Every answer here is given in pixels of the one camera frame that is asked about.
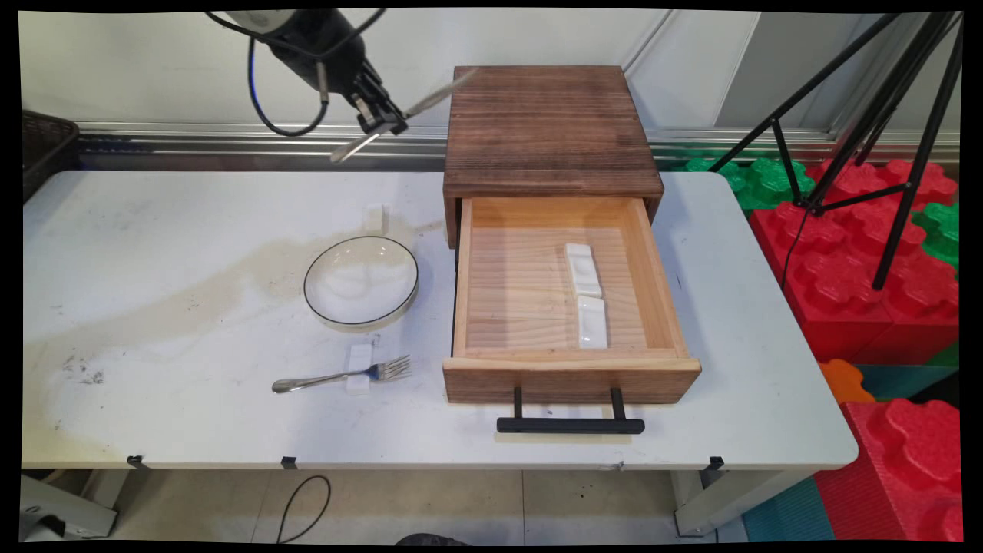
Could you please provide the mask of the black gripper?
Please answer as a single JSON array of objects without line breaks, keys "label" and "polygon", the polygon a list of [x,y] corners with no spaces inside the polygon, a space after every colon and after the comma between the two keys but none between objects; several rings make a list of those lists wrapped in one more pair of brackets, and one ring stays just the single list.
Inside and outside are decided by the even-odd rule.
[{"label": "black gripper", "polygon": [[317,67],[323,66],[324,90],[351,99],[365,135],[399,135],[408,128],[405,113],[391,101],[382,78],[366,57],[362,34],[384,11],[358,27],[341,11],[295,11],[264,39],[272,53],[310,87],[322,90]]}]

